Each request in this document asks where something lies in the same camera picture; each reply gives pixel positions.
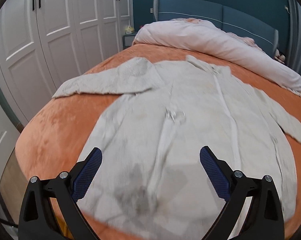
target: wooden floor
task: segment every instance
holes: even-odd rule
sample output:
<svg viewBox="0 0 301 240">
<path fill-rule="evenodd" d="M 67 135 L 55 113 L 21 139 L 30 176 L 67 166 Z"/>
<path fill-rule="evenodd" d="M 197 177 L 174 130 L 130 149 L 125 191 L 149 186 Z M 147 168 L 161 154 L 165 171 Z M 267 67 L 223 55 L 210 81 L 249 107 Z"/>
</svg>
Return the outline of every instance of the wooden floor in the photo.
<svg viewBox="0 0 301 240">
<path fill-rule="evenodd" d="M 22 173 L 13 151 L 4 169 L 0 192 L 12 219 L 18 224 L 19 213 L 28 181 Z"/>
</svg>

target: white jacket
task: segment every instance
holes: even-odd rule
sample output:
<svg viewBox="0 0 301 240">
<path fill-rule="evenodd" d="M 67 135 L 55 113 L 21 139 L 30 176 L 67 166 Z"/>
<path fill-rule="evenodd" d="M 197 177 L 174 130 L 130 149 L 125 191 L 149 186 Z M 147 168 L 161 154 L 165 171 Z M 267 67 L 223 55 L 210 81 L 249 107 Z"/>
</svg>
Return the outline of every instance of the white jacket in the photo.
<svg viewBox="0 0 301 240">
<path fill-rule="evenodd" d="M 229 67 L 192 56 L 155 64 L 133 58 L 68 80 L 54 98 L 74 93 L 123 94 L 100 116 L 78 159 L 93 147 L 103 152 L 78 201 L 97 220 L 144 238 L 201 239 L 225 204 L 199 161 L 206 145 L 233 170 L 272 176 L 284 220 L 294 214 L 295 161 L 283 131 L 301 143 L 301 124 Z"/>
</svg>

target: silver bolt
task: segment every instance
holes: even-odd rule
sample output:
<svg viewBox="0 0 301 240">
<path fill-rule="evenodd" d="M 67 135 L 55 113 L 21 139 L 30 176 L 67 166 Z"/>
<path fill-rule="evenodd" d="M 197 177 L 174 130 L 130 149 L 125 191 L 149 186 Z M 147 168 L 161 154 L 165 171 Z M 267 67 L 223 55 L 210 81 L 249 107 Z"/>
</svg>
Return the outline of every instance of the silver bolt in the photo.
<svg viewBox="0 0 301 240">
<path fill-rule="evenodd" d="M 270 175 L 266 175 L 265 180 L 267 180 L 268 182 L 271 182 L 273 180 L 273 178 Z"/>
<path fill-rule="evenodd" d="M 31 177 L 31 183 L 34 183 L 34 182 L 36 182 L 36 181 L 37 181 L 37 177 L 36 177 L 36 176 Z"/>
<path fill-rule="evenodd" d="M 59 177 L 60 177 L 61 179 L 65 179 L 67 176 L 68 176 L 68 173 L 67 173 L 66 171 L 63 171 L 63 172 L 59 175 Z"/>
<path fill-rule="evenodd" d="M 243 173 L 241 171 L 235 171 L 234 174 L 237 178 L 241 178 L 243 176 Z"/>
</svg>

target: orange bedspread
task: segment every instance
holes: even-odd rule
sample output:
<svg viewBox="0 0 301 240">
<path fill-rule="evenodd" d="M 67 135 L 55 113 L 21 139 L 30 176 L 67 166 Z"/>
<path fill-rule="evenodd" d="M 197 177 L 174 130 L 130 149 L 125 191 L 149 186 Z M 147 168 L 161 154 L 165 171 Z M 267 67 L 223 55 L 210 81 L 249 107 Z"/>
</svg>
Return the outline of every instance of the orange bedspread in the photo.
<svg viewBox="0 0 301 240">
<path fill-rule="evenodd" d="M 186 55 L 193 55 L 216 65 L 228 65 L 234 76 L 264 90 L 301 122 L 300 97 L 243 67 L 199 52 L 137 44 L 110 57 L 88 73 L 117 67 L 133 57 L 146 57 L 154 63 L 162 60 L 185 60 Z M 116 95 L 73 95 L 51 100 L 43 107 L 25 127 L 16 143 L 16 157 L 26 178 L 36 175 L 40 179 L 51 179 L 61 171 L 69 171 L 75 165 L 100 114 L 116 98 Z M 285 225 L 285 236 L 289 238 L 301 224 L 301 145 L 291 137 L 286 137 L 295 157 L 298 183 L 296 212 Z M 102 240 L 138 239 L 109 228 L 87 215 L 85 217 Z"/>
</svg>

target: wardrobe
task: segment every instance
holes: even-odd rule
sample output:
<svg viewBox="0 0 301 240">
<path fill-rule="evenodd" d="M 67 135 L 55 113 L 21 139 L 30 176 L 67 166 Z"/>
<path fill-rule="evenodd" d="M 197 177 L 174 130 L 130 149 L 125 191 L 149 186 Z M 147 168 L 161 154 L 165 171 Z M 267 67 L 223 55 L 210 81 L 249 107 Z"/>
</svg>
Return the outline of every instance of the wardrobe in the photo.
<svg viewBox="0 0 301 240">
<path fill-rule="evenodd" d="M 0 88 L 23 125 L 66 80 L 122 50 L 131 0 L 7 0 Z"/>
</svg>

